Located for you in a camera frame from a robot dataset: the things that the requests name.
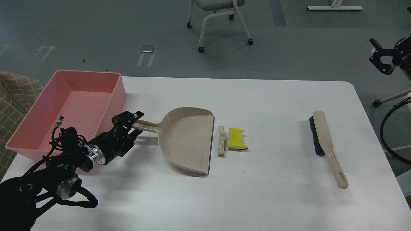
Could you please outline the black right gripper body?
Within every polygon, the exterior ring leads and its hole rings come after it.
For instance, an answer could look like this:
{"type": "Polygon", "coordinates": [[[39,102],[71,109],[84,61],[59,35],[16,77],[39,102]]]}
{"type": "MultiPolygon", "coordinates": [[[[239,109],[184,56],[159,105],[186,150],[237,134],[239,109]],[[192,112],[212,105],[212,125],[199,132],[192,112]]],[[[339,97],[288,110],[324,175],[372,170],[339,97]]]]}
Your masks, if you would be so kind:
{"type": "Polygon", "coordinates": [[[393,56],[393,64],[403,72],[410,72],[411,68],[411,38],[407,36],[399,40],[395,46],[394,50],[397,52],[393,56]]]}

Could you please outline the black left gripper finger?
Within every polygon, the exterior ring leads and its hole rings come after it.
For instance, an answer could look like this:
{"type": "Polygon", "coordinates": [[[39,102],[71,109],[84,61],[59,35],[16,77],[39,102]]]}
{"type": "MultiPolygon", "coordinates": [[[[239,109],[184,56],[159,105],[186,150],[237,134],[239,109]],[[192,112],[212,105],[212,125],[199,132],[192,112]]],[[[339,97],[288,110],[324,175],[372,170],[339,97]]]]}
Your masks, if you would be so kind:
{"type": "Polygon", "coordinates": [[[128,134],[128,142],[134,144],[136,138],[143,132],[143,130],[134,129],[128,134]]]}
{"type": "Polygon", "coordinates": [[[117,114],[114,117],[112,117],[113,129],[131,130],[132,125],[143,116],[144,113],[141,111],[137,111],[135,113],[124,111],[120,114],[117,114]]]}

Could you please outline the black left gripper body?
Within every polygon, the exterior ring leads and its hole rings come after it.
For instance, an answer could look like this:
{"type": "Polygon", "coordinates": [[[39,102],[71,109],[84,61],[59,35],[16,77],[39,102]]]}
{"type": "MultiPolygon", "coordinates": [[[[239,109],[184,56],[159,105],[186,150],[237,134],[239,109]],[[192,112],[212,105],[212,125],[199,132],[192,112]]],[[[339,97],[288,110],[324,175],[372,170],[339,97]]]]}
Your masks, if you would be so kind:
{"type": "Polygon", "coordinates": [[[135,136],[129,130],[113,128],[88,142],[88,149],[94,162],[107,165],[116,157],[123,157],[134,145],[135,136]]]}

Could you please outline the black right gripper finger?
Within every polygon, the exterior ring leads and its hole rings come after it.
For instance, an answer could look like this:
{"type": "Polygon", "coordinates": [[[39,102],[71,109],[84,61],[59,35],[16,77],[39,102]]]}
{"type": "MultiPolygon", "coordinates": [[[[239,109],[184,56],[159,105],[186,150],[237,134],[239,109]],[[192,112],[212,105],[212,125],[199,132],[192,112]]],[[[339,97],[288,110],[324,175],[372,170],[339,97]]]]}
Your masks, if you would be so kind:
{"type": "Polygon", "coordinates": [[[381,58],[383,56],[393,57],[397,54],[397,50],[383,49],[379,42],[373,38],[369,39],[369,41],[375,48],[375,51],[373,51],[372,56],[369,58],[369,61],[374,65],[374,67],[376,67],[377,70],[379,70],[379,72],[386,75],[392,74],[393,70],[395,69],[395,66],[393,64],[384,64],[381,61],[381,58]]]}

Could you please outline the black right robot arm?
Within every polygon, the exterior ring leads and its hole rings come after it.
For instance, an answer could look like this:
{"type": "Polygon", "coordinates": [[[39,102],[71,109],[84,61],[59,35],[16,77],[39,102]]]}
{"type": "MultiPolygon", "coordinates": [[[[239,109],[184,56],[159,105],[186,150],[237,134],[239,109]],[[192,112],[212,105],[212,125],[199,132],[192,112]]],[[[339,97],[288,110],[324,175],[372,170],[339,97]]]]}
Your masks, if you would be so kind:
{"type": "MultiPolygon", "coordinates": [[[[369,57],[370,63],[382,74],[391,75],[394,70],[400,70],[410,81],[410,35],[401,38],[397,41],[393,48],[383,48],[374,38],[369,39],[373,46],[372,55],[369,57]]],[[[410,138],[407,129],[410,129],[410,118],[400,119],[395,112],[401,112],[402,109],[409,109],[410,106],[410,90],[398,93],[383,99],[375,100],[372,105],[375,108],[380,107],[384,103],[400,99],[398,103],[385,114],[379,126],[379,140],[383,146],[384,153],[389,155],[391,159],[398,160],[404,164],[410,165],[410,159],[401,156],[401,152],[410,151],[410,144],[396,148],[389,147],[389,142],[395,138],[410,138]]]]}

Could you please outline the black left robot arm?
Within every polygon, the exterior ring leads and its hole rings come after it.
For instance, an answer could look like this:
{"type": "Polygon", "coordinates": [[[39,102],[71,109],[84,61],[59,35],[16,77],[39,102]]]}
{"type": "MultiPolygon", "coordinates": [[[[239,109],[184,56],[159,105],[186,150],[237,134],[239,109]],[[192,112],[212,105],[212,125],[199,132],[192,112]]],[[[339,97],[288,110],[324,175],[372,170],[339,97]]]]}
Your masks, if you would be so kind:
{"type": "Polygon", "coordinates": [[[144,113],[122,112],[112,118],[113,127],[87,141],[74,127],[61,128],[60,117],[51,135],[51,150],[20,177],[1,183],[1,230],[29,231],[38,217],[56,204],[86,209],[98,205],[82,187],[77,169],[89,172],[96,164],[107,165],[123,157],[135,145],[142,130],[132,129],[144,113]]]}

